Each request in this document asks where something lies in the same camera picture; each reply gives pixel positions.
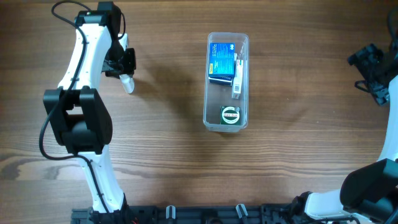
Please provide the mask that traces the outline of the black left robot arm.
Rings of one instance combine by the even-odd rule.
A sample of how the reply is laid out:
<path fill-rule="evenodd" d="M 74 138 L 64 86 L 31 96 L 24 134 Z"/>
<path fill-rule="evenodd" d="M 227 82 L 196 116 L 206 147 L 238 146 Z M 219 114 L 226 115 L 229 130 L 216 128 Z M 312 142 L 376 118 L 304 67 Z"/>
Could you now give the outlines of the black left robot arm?
<path fill-rule="evenodd" d="M 39 134 L 39 150 L 46 159 L 56 159 L 44 149 L 45 130 L 50 126 L 57 143 L 67 150 L 62 159 L 76 159 L 83 169 L 93 205 L 73 211 L 73 223 L 80 216 L 86 223 L 132 223 L 134 215 L 109 155 L 111 116 L 98 93 L 103 75 L 119 79 L 128 94 L 134 90 L 136 54 L 128 46 L 125 16 L 115 3 L 103 1 L 95 10 L 85 6 L 74 21 L 66 22 L 76 30 L 75 46 L 58 87 L 44 93 L 47 117 Z"/>

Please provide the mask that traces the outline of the blue VapoDrops box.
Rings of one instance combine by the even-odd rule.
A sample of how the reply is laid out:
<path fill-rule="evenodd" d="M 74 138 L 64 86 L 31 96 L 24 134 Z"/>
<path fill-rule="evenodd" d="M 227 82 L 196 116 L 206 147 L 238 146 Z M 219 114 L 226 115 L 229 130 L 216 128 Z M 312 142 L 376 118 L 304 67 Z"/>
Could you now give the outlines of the blue VapoDrops box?
<path fill-rule="evenodd" d="M 235 43 L 209 44 L 208 74 L 211 77 L 232 77 L 234 75 Z"/>

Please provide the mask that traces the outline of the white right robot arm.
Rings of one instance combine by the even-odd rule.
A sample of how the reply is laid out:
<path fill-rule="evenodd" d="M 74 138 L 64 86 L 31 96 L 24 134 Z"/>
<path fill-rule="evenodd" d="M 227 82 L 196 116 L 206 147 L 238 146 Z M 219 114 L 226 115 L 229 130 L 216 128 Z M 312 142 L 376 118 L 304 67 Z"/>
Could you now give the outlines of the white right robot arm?
<path fill-rule="evenodd" d="M 376 162 L 351 172 L 340 189 L 305 192 L 289 205 L 289 218 L 304 223 L 397 223 L 397 42 L 388 52 L 370 44 L 348 58 L 363 79 L 355 87 L 379 106 L 389 105 L 386 138 Z"/>

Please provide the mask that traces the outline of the white blue Hansaplast box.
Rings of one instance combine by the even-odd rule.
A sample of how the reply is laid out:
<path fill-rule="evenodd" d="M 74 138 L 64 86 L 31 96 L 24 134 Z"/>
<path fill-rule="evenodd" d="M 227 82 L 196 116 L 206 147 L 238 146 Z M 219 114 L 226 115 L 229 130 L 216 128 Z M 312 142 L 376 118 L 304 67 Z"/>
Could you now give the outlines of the white blue Hansaplast box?
<path fill-rule="evenodd" d="M 210 83 L 231 86 L 233 77 L 208 77 Z"/>

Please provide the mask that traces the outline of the white green medicine box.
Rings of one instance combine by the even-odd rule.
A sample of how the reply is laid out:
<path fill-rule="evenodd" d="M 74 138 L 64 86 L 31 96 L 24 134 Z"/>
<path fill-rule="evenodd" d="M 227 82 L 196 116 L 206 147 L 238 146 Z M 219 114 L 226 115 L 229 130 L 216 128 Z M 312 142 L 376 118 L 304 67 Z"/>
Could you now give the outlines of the white green medicine box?
<path fill-rule="evenodd" d="M 233 78 L 233 86 L 231 94 L 232 99 L 239 99 L 240 94 L 242 92 L 243 68 L 244 68 L 243 60 L 237 58 L 235 61 L 235 74 Z"/>

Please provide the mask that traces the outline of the green Zam-Buk box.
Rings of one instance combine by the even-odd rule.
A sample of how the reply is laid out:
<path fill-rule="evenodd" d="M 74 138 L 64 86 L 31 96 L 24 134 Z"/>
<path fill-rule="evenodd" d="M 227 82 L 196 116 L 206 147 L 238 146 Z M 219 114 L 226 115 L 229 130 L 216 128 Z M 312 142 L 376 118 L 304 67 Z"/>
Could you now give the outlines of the green Zam-Buk box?
<path fill-rule="evenodd" d="M 220 124 L 235 125 L 241 124 L 241 110 L 238 106 L 222 106 L 220 109 Z"/>

